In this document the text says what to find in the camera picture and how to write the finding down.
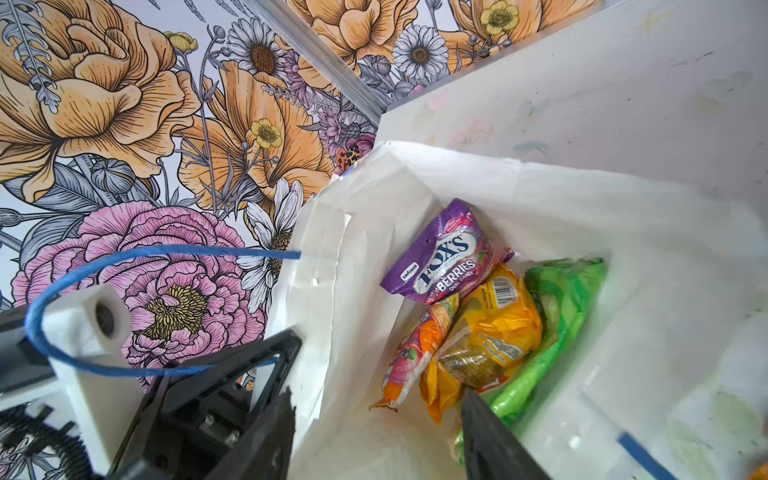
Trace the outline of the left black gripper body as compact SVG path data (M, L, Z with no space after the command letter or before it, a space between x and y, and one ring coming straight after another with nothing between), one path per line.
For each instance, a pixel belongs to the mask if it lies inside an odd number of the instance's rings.
M5 479L220 479L219 463L284 392L301 339L286 330L183 364L143 389L127 363L128 312L108 287L47 306L48 341L28 339L25 307L1 313L1 475Z

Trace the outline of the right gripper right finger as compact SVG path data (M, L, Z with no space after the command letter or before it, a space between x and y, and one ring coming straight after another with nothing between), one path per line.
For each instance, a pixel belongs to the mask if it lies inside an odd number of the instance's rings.
M468 479L550 480L544 469L474 390L463 396L461 422Z

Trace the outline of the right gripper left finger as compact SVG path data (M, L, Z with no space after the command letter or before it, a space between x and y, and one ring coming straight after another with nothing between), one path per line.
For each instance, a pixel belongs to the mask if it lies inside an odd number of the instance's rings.
M220 479L286 479L296 431L291 391L259 414L219 463Z

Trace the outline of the Fox's fruits candy bag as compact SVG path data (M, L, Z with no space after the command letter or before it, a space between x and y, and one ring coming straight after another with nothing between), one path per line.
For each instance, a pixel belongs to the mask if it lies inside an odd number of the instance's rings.
M459 294L453 294L431 305L420 316L393 353L382 382L382 398L371 408L398 410L442 346L459 303Z

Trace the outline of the yellow mango candy bag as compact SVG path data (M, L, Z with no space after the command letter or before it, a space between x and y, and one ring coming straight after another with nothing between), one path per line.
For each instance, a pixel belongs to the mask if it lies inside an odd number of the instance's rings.
M505 265L460 304L457 319L422 374L420 393L436 424L467 387L509 379L538 349L543 323L524 281Z

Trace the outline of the green Lays chips bag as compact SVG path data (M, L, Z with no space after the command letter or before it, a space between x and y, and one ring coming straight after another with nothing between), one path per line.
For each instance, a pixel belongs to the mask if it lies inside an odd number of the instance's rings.
M509 379L499 379L482 390L467 387L463 394L475 390L505 425L513 425L538 384L578 338L606 277L607 264L601 258L544 262L519 277L543 323L541 344Z

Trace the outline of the purple candy bag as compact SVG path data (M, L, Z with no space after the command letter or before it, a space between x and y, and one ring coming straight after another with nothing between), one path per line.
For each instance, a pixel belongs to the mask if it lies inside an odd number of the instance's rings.
M454 294L464 298L513 256L481 228L467 203L454 199L389 268L380 286L424 305Z

